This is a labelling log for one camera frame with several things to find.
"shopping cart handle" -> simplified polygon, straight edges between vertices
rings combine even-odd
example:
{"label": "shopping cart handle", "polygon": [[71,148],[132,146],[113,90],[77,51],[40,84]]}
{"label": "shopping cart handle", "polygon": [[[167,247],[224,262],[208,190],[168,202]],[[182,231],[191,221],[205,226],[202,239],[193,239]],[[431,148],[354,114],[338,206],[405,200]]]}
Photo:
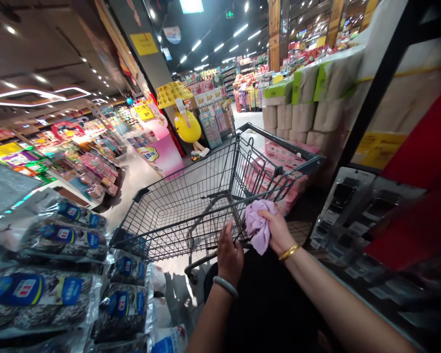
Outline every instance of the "shopping cart handle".
{"label": "shopping cart handle", "polygon": [[252,129],[253,131],[259,133],[260,135],[266,137],[267,139],[272,140],[274,143],[277,143],[278,145],[294,153],[295,155],[299,153],[298,156],[305,159],[306,161],[317,156],[316,154],[310,153],[296,145],[293,145],[292,143],[286,140],[283,140],[282,138],[274,136],[273,134],[270,134],[269,132],[260,129],[259,127],[256,127],[252,123],[246,123],[241,127],[239,127],[237,130],[241,130],[242,132],[245,132],[247,129]]}

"black pants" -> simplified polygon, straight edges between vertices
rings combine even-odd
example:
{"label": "black pants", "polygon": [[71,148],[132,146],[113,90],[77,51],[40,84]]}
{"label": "black pants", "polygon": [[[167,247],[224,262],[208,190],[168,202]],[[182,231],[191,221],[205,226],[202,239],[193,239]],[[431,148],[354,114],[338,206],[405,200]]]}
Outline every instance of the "black pants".
{"label": "black pants", "polygon": [[[205,301],[217,274],[215,264],[204,281]],[[319,312],[271,248],[263,256],[255,250],[245,254],[237,290],[240,298],[230,310],[225,352],[323,352],[317,344],[319,330],[333,352],[343,352]]]}

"wire mesh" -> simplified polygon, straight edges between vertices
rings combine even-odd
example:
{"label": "wire mesh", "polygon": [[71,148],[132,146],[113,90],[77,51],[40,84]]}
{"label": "wire mesh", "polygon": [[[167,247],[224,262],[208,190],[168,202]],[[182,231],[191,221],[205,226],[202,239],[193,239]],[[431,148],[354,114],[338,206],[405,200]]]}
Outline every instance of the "wire mesh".
{"label": "wire mesh", "polygon": [[135,197],[111,246],[151,261],[215,249],[232,220],[233,239],[246,240],[245,208],[255,199],[282,199],[302,174],[285,172],[236,135],[206,158]]}

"cart wheel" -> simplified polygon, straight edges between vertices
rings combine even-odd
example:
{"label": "cart wheel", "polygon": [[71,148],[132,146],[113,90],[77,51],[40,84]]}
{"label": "cart wheel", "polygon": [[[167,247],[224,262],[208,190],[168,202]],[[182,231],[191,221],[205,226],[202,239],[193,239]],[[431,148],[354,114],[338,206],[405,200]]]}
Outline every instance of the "cart wheel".
{"label": "cart wheel", "polygon": [[188,279],[190,280],[192,285],[197,285],[197,276],[194,274],[189,274]]}

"hand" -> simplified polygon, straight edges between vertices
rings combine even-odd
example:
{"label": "hand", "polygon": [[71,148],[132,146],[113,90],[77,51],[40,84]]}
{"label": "hand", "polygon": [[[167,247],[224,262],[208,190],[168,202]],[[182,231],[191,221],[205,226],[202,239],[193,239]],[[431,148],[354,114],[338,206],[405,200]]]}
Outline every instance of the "hand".
{"label": "hand", "polygon": [[275,215],[267,210],[259,210],[258,214],[268,220],[268,227],[270,227],[269,231],[271,233],[269,245],[278,256],[281,256],[295,244],[291,233],[289,233],[286,220],[279,212],[278,206],[276,206]]}
{"label": "hand", "polygon": [[244,249],[238,241],[235,247],[232,243],[232,221],[227,222],[220,233],[217,247],[219,276],[237,287],[244,267]]}

